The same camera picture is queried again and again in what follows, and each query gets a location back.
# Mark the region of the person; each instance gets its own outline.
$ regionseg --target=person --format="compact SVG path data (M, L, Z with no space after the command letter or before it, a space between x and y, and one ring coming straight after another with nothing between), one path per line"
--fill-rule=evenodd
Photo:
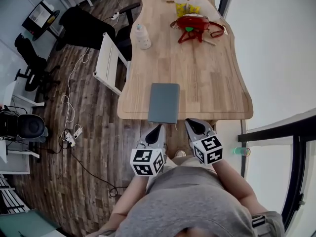
M178 151L156 178L135 176L109 221L87 237L282 237L267 211L225 160L208 167Z

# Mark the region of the wooden table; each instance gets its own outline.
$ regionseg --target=wooden table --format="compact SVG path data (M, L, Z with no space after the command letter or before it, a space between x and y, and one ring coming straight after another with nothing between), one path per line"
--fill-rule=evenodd
M215 0L209 0L215 7ZM226 33L212 39L217 45L197 39L177 41L182 30L170 23L177 19L175 4L164 0L142 0L143 8L130 34L133 54L129 78L118 100L121 119L147 119L153 82L180 85L178 119L250 119L251 97L243 82L235 54L231 27L221 18ZM146 26L152 46L137 46L135 27Z

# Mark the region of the gray t-shirt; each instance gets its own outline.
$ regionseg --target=gray t-shirt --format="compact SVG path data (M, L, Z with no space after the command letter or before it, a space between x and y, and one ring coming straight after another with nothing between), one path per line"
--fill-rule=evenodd
M219 237L284 236L281 215L262 213L265 224L253 228L249 211L204 168L176 167L159 176L147 193L111 236L174 237L191 227Z

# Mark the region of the gray notebook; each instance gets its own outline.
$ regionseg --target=gray notebook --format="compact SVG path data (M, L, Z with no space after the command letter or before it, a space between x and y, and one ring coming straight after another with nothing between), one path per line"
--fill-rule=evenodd
M176 124L179 109L180 85L153 83L150 92L148 121Z

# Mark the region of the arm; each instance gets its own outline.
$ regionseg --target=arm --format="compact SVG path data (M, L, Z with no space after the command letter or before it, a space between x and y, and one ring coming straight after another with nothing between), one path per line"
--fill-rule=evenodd
M258 202L252 187L225 160L214 163L213 167L225 189L246 207L251 215L267 211Z
M106 230L116 230L131 208L145 195L148 177L134 176L126 191L113 208L109 221L99 231L86 237L97 237Z

